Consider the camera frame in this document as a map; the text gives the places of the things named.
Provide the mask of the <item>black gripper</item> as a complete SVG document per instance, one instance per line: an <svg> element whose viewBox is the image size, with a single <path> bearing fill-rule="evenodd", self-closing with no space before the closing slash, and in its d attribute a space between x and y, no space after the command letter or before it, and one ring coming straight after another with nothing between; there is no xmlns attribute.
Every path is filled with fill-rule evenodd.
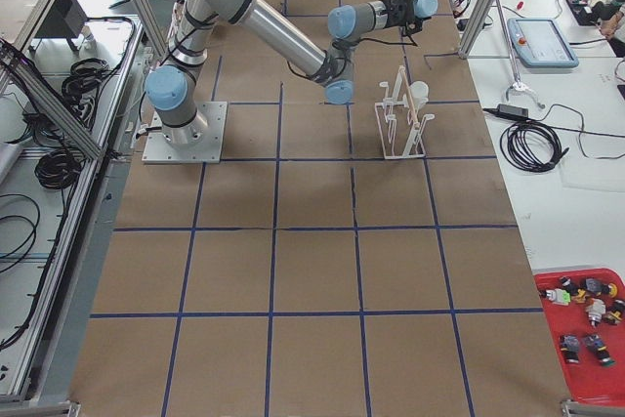
<svg viewBox="0 0 625 417"><path fill-rule="evenodd" d="M416 17L417 0L383 0L387 19L385 28L401 26L407 29L419 29L420 21Z"/></svg>

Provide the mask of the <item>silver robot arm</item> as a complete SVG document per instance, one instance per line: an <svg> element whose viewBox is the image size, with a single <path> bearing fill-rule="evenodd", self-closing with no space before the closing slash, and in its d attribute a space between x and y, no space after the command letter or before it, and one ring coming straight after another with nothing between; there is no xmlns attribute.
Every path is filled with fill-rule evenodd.
<svg viewBox="0 0 625 417"><path fill-rule="evenodd" d="M208 129L193 94L207 58L205 44L217 21L254 33L287 60L292 73L323 86L328 103L347 104L354 95L356 46L370 31L391 27L399 27L404 35L420 31L429 18L417 9L421 1L375 0L337 7L328 15L332 42L322 50L265 0L186 0L173 47L145 84L163 136L175 146L195 144Z"/></svg>

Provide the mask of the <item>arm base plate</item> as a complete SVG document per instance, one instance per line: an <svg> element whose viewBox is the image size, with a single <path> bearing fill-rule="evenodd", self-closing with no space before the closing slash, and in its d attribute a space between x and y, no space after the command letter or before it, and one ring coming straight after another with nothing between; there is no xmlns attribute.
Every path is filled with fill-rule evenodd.
<svg viewBox="0 0 625 417"><path fill-rule="evenodd" d="M186 127L163 126L154 113L151 126L160 130L149 132L143 152L146 164L219 163L222 155L227 121L227 102L197 104L194 120Z"/></svg>

